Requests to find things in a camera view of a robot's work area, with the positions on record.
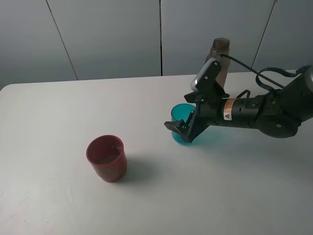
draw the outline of cup rim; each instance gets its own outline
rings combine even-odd
[[[94,142],[96,142],[97,140],[102,139],[102,138],[108,138],[108,137],[109,137],[109,138],[112,138],[112,139],[115,139],[115,140],[117,140],[117,141],[120,143],[120,145],[121,145],[121,151],[120,151],[119,155],[117,156],[117,158],[115,158],[112,162],[109,162],[109,163],[104,163],[104,164],[97,164],[97,163],[94,163],[92,160],[90,160],[90,158],[89,158],[89,156],[88,156],[88,150],[89,150],[90,146],[91,146]],[[114,136],[114,135],[103,135],[103,136],[99,136],[98,138],[95,138],[93,141],[91,141],[91,143],[88,145],[87,150],[86,150],[86,156],[87,156],[88,161],[89,161],[92,165],[97,165],[97,166],[104,166],[104,165],[113,164],[114,162],[116,162],[116,161],[123,155],[123,153],[124,153],[124,144],[123,144],[123,141],[122,141],[119,137]]]

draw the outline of yellow warning label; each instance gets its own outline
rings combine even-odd
[[[226,103],[224,105],[224,114],[223,114],[224,120],[227,120],[227,121],[231,121],[232,120],[232,118],[231,118],[231,110],[233,108],[235,100],[236,99],[229,99],[228,101],[226,101]]]

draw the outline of cable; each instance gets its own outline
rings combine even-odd
[[[309,67],[310,66],[303,66],[303,67],[299,68],[295,73],[294,72],[287,72],[286,70],[283,70],[280,68],[268,67],[268,68],[262,69],[261,71],[259,71],[259,73],[263,73],[265,71],[271,71],[271,72],[279,73],[280,75],[283,75],[284,77],[297,77],[299,74],[304,73],[306,70],[308,70]],[[273,87],[268,86],[268,85],[264,84],[263,82],[261,82],[258,75],[256,75],[255,81],[261,88],[266,89],[271,93],[276,92]]]
[[[268,77],[265,77],[264,75],[260,74],[258,71],[254,70],[253,68],[249,67],[248,65],[244,64],[243,62],[235,59],[234,57],[231,57],[229,55],[226,55],[226,54],[221,54],[222,57],[226,57],[228,59],[231,59],[233,61],[235,61],[236,63],[240,64],[241,66],[245,67],[246,69],[250,70],[251,72],[255,73],[256,75],[260,76],[261,78],[264,78],[266,81],[276,85],[277,87],[280,87],[280,88],[284,88],[283,85],[280,85],[278,82],[275,82],[273,81],[272,79],[268,78]]]
[[[241,98],[241,97],[243,97],[243,95],[245,95],[245,94],[246,94],[246,97],[249,98],[249,97],[250,97],[250,94],[251,94],[251,91],[245,90],[245,91],[241,92],[236,98]]]

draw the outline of plastic cup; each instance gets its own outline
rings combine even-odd
[[[179,120],[184,120],[185,122],[187,121],[190,112],[195,110],[195,106],[191,105],[191,104],[178,104],[176,105],[172,111],[171,111],[171,117],[172,117],[172,121],[179,121]],[[172,136],[173,139],[180,143],[180,144],[189,144],[187,142],[185,142],[179,134],[175,133],[172,131]]]
[[[89,144],[86,156],[98,176],[106,182],[116,182],[126,173],[124,145],[116,136],[96,138]]]

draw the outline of brown bottle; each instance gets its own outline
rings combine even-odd
[[[210,54],[206,57],[205,62],[207,62],[211,58],[216,58],[221,54],[229,54],[229,40],[226,38],[217,38],[214,40]],[[216,78],[216,81],[220,84],[221,87],[224,87],[225,85],[229,64],[230,60],[228,58],[222,57],[222,69]]]

